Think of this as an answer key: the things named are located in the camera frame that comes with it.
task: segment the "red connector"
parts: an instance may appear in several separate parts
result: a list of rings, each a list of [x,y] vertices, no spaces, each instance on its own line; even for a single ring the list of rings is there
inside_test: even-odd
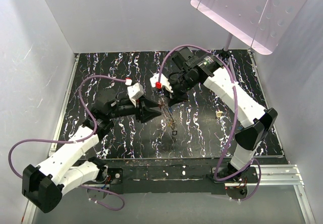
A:
[[[160,82],[156,82],[156,88],[157,89],[161,89],[162,88],[162,84]]]

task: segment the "wire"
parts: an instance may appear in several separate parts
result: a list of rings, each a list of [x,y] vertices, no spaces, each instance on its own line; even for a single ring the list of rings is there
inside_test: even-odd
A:
[[[106,185],[108,184],[108,182],[110,181],[111,176],[108,176],[105,180],[105,184],[101,187],[101,189],[104,189],[106,187]]]
[[[247,184],[247,177],[244,180],[241,180],[241,182],[240,182],[240,184],[238,186],[233,186],[233,188],[238,188],[239,189],[241,187],[241,184],[242,184],[243,181],[245,181],[244,186],[243,186],[243,187],[245,187],[246,184]]]
[[[262,10],[262,13],[261,13],[260,19],[259,19],[259,21],[258,21],[257,28],[256,28],[256,31],[255,31],[255,33],[254,33],[254,36],[253,36],[253,39],[252,39],[252,42],[251,42],[250,48],[252,48],[252,45],[253,45],[254,39],[255,39],[255,37],[256,37],[256,34],[257,34],[257,31],[258,31],[258,28],[259,28],[259,25],[260,25],[260,22],[261,22],[261,19],[262,19],[263,13],[264,13],[264,11],[265,11],[265,9],[266,9],[266,7],[267,7],[267,4],[268,4],[268,1],[269,1],[269,0],[267,0],[267,1],[266,1],[266,4],[264,5],[264,8],[263,8],[263,10]]]
[[[105,208],[107,208],[107,209],[109,209],[109,210],[118,211],[118,210],[121,210],[121,209],[122,209],[123,207],[125,207],[125,205],[126,205],[126,201],[125,201],[125,199],[124,199],[121,195],[119,195],[119,194],[117,194],[117,193],[115,193],[115,192],[112,192],[112,191],[109,191],[109,190],[98,189],[98,188],[95,188],[95,187],[89,187],[89,186],[85,186],[85,185],[80,185],[79,187],[84,188],[84,189],[88,189],[88,190],[98,190],[98,191],[103,191],[103,192],[106,192],[106,193],[108,193],[108,194],[111,194],[111,195],[117,196],[119,199],[121,199],[121,201],[122,201],[122,206],[121,206],[121,207],[118,207],[118,208],[114,208],[114,207],[111,207],[111,206],[109,206],[109,205],[107,205],[107,204],[104,204],[104,203],[103,203],[103,202],[101,202],[101,201],[98,201],[98,200],[93,199],[93,198],[89,198],[89,199],[90,199],[90,200],[92,200],[94,203],[100,204],[100,205],[104,206]]]
[[[246,177],[246,182],[244,183],[244,185],[242,186],[242,188],[246,187],[247,183],[248,183],[248,179]]]
[[[247,199],[251,198],[251,197],[254,195],[254,193],[256,193],[256,191],[258,190],[258,187],[259,187],[259,185],[260,185],[260,180],[261,180],[261,168],[260,168],[260,164],[259,164],[258,160],[257,160],[257,159],[254,159],[254,161],[257,163],[257,165],[258,165],[258,169],[259,169],[259,176],[258,176],[258,182],[257,182],[257,185],[256,185],[256,187],[254,188],[254,190],[252,191],[252,193],[251,193],[250,195],[248,195],[248,196],[247,196],[246,198],[244,198],[244,199],[240,199],[240,201],[247,200]]]

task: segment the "metal pole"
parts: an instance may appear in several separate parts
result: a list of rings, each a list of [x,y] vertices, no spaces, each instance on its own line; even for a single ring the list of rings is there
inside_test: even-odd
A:
[[[226,45],[223,48],[223,51],[228,51],[229,50],[229,46],[230,46],[232,37],[233,37],[233,35],[231,33],[229,33],[228,38],[227,38],[227,42],[226,42]]]
[[[228,59],[228,62],[229,62],[229,68],[231,70],[233,80],[236,82],[237,81],[237,77],[236,77],[236,74],[234,73],[234,67],[233,67],[233,64],[232,64],[231,57]]]

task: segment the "pegboard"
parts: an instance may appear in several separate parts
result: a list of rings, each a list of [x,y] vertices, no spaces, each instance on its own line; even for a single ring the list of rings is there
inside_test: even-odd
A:
[[[257,29],[266,1],[201,0],[198,10],[249,46],[257,31],[252,48],[267,55],[275,50],[307,0],[269,0]],[[191,5],[197,8],[199,2],[192,0]]]

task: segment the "black and white marble surface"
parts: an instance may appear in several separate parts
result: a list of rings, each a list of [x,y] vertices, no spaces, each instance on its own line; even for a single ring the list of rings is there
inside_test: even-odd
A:
[[[140,82],[148,98],[159,101],[160,93],[152,91],[149,78],[159,71],[167,51],[137,51],[112,53],[82,53],[79,57],[74,82],[67,105],[60,140],[68,140],[86,118],[77,89],[88,76],[104,74],[116,78]],[[204,53],[194,52],[199,56]],[[233,50],[232,61],[237,80],[246,92],[258,103],[265,106],[265,100],[258,83],[252,62],[246,50]],[[163,73],[177,71],[170,61],[166,63]],[[126,93],[122,83],[104,79],[93,79],[83,87],[83,97],[91,108],[96,91],[102,88],[113,88],[118,94]],[[196,85],[189,92],[189,101],[172,107],[173,117],[178,124],[177,136],[167,126],[163,116],[141,124],[134,116],[115,119],[111,132],[90,149],[85,158],[173,158],[173,157],[219,157],[226,143],[233,121],[233,112],[213,92],[203,85]],[[216,111],[223,111],[220,119]],[[227,156],[231,156],[236,142],[232,141]],[[257,155],[282,155],[275,130],[272,129]]]

